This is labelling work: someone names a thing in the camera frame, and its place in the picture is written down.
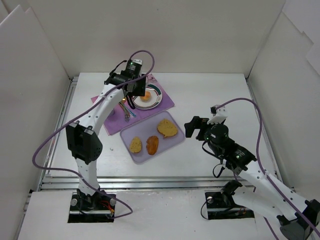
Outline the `round bread bun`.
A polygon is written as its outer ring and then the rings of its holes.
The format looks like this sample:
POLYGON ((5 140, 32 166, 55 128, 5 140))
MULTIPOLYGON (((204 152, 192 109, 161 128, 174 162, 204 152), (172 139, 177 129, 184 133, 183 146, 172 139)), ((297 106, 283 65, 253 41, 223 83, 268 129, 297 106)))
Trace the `round bread bun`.
POLYGON ((144 96, 140 96, 142 102, 148 102, 152 98, 152 95, 149 91, 145 91, 144 96))

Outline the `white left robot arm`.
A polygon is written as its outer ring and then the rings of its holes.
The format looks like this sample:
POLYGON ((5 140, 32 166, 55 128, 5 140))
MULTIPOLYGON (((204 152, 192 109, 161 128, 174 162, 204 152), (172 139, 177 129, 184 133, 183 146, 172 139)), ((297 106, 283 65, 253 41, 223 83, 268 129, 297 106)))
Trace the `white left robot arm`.
POLYGON ((103 150, 103 144, 98 135, 112 110, 127 95, 134 96, 142 93, 146 79, 126 86, 119 84, 131 81, 142 76, 143 61, 129 59, 125 70, 120 74, 112 72, 104 81, 103 90, 94 101, 99 103, 93 110, 70 123, 66 128, 67 147, 75 158, 81 179, 78 193, 84 196, 93 196, 100 188, 97 178, 97 159, 103 150))

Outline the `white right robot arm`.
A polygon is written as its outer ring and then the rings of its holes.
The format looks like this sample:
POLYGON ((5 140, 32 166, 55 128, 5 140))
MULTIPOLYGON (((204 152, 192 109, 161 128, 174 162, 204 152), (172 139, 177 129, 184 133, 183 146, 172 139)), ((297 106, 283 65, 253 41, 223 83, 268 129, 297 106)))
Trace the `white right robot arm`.
POLYGON ((221 194, 237 205, 247 207, 268 220, 279 222, 280 232, 288 240, 306 240, 320 222, 320 203, 307 200, 269 173, 245 147, 229 137, 224 122, 211 122, 208 118, 194 116, 184 124, 185 136, 196 137, 211 149, 211 155, 236 176, 251 183, 257 193, 246 190, 236 180, 229 181, 221 194))

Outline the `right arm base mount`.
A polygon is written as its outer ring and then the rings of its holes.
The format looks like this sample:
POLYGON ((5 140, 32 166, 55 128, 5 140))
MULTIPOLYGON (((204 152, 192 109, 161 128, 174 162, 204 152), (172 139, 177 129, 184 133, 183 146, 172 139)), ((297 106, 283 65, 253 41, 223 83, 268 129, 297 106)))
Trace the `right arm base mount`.
POLYGON ((254 219, 254 212, 235 203, 233 195, 243 185, 236 180, 229 181, 220 191, 205 192, 205 202, 200 215, 205 220, 254 219))

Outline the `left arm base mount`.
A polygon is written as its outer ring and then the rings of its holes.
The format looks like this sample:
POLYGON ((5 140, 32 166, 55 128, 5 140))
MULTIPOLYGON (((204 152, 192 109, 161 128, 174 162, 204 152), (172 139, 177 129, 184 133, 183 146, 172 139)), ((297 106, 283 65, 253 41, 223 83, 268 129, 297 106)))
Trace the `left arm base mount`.
POLYGON ((84 196, 79 192, 71 197, 68 224, 113 223, 115 217, 115 194, 111 198, 99 193, 84 196))

